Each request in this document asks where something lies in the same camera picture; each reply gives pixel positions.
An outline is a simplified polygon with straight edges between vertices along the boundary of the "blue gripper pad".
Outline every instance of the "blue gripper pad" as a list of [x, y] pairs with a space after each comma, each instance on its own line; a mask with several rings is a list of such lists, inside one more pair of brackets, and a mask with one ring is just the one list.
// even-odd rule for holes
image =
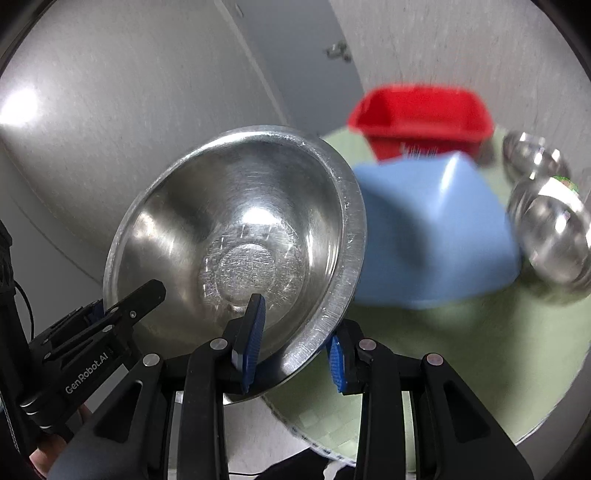
[[335, 335], [330, 339], [326, 349], [329, 354], [330, 375], [339, 393], [345, 391], [347, 381], [345, 380], [345, 357], [340, 346], [339, 339]]
[[253, 294], [246, 312], [236, 342], [232, 349], [232, 363], [242, 373], [242, 390], [247, 393], [254, 382], [256, 364], [261, 350], [262, 331], [265, 327], [265, 297]]

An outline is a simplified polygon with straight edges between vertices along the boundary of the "screw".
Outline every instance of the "screw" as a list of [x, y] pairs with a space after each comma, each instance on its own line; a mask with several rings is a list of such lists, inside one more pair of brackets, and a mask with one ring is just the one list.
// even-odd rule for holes
[[326, 56], [330, 59], [337, 59], [341, 57], [347, 63], [353, 60], [351, 52], [349, 51], [349, 46], [345, 40], [340, 40], [337, 43], [331, 45], [329, 48], [326, 48], [324, 53], [326, 53]]
[[366, 352], [375, 350], [376, 347], [377, 344], [371, 338], [364, 338], [359, 342], [359, 348], [361, 348], [361, 350], [365, 350]]
[[430, 353], [427, 355], [427, 363], [439, 367], [439, 365], [443, 365], [443, 357], [439, 353]]
[[224, 350], [228, 346], [228, 341], [225, 338], [214, 338], [209, 342], [209, 346], [213, 350]]
[[146, 367], [153, 367], [154, 365], [158, 365], [160, 357], [156, 353], [149, 353], [144, 357], [142, 362]]

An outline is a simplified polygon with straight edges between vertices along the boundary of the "person's hand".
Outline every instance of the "person's hand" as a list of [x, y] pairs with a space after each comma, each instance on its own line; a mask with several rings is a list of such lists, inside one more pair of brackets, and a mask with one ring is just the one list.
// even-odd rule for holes
[[[78, 413], [82, 418], [82, 423], [88, 420], [91, 415], [90, 410], [86, 407], [86, 405], [82, 405], [80, 408], [78, 408]], [[47, 476], [49, 469], [64, 451], [66, 445], [67, 443], [65, 440], [59, 435], [51, 434], [44, 436], [39, 441], [37, 450], [31, 454], [29, 460], [40, 474]]]

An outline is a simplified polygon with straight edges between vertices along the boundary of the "bowl rim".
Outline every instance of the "bowl rim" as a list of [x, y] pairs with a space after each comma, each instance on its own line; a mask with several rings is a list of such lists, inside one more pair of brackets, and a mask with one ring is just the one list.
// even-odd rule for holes
[[365, 206], [351, 167], [333, 147], [315, 135], [276, 125], [237, 128], [214, 137], [172, 163], [131, 203], [113, 237], [103, 276], [103, 298], [107, 309], [119, 301], [116, 286], [121, 256], [131, 231], [130, 227], [136, 220], [136, 214], [154, 190], [175, 170], [192, 159], [221, 146], [237, 144], [245, 140], [264, 139], [273, 139], [280, 144], [296, 145], [324, 167], [339, 196], [342, 234], [333, 275], [313, 314], [282, 348], [257, 366], [255, 381], [248, 395], [233, 397], [232, 401], [258, 396], [284, 382], [310, 362], [325, 346], [353, 299], [365, 255], [367, 236]]
[[520, 130], [509, 131], [503, 138], [502, 153], [503, 153], [503, 164], [508, 170], [511, 180], [516, 183], [522, 177], [529, 177], [532, 173], [537, 173], [536, 176], [548, 176], [548, 173], [539, 173], [536, 168], [529, 168], [527, 171], [522, 170], [519, 165], [515, 162], [515, 156], [521, 156], [515, 150], [520, 144], [528, 144], [533, 147], [541, 149], [544, 154], [552, 159], [557, 171], [555, 175], [562, 177], [571, 177], [569, 162], [564, 157], [564, 154], [558, 148], [549, 145], [544, 137], [536, 137], [527, 132]]

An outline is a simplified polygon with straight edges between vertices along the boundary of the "stainless steel bowl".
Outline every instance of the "stainless steel bowl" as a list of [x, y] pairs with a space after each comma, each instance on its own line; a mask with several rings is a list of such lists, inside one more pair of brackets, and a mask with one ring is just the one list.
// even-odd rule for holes
[[106, 264], [106, 306], [150, 278], [165, 302], [136, 327], [140, 349], [192, 352], [267, 301], [251, 394], [322, 348], [353, 297], [365, 252], [355, 176], [328, 144], [284, 127], [229, 131], [178, 160], [123, 218]]
[[554, 178], [524, 178], [508, 212], [542, 280], [570, 293], [591, 291], [591, 215], [576, 192]]
[[503, 140], [503, 157], [507, 173], [513, 181], [521, 177], [570, 178], [570, 170], [559, 150], [549, 147], [544, 137], [525, 132], [509, 132]]

